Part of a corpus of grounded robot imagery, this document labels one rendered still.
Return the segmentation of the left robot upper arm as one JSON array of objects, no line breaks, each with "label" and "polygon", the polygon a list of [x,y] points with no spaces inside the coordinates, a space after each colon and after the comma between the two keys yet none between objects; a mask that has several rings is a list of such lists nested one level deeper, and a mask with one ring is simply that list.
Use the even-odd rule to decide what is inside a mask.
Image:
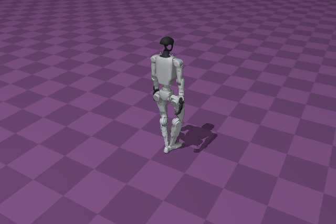
[{"label": "left robot upper arm", "polygon": [[151,60],[151,76],[156,78],[156,67],[155,67],[155,59],[157,55],[154,55],[150,58]]}]

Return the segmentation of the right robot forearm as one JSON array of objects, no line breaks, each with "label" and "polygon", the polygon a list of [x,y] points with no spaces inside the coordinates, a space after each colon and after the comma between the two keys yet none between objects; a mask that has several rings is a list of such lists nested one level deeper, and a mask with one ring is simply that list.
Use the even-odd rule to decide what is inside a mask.
[{"label": "right robot forearm", "polygon": [[[181,84],[178,86],[178,94],[179,94],[179,98],[182,97],[183,98],[183,101],[185,100],[184,98],[184,88],[185,88],[185,79],[183,78],[182,81],[181,81]],[[178,98],[178,100],[179,100]]]}]

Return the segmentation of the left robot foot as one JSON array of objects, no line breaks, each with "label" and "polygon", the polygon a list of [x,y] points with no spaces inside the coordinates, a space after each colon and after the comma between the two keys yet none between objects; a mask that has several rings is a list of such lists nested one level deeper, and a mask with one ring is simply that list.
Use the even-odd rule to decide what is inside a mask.
[{"label": "left robot foot", "polygon": [[169,149],[170,149],[170,148],[166,145],[166,147],[164,148],[164,152],[165,152],[165,153],[168,153],[168,152],[169,152]]}]

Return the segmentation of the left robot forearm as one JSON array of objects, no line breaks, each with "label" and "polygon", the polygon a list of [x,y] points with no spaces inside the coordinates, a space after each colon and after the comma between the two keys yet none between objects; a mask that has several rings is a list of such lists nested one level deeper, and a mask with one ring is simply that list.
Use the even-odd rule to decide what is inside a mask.
[{"label": "left robot forearm", "polygon": [[153,81],[153,86],[154,86],[155,90],[158,89],[159,88],[159,83],[158,83],[157,78],[151,76],[151,79]]}]

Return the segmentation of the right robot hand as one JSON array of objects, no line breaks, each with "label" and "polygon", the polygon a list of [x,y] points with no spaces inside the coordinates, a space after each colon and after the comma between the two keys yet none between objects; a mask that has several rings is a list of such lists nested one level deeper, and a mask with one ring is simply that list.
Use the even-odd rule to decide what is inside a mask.
[{"label": "right robot hand", "polygon": [[183,108],[183,103],[184,103],[184,101],[183,101],[183,98],[182,98],[182,97],[179,98],[179,103],[180,103],[180,105],[179,105],[179,110],[178,110],[177,113],[175,113],[175,115],[179,115],[179,114],[181,113],[182,108]]}]

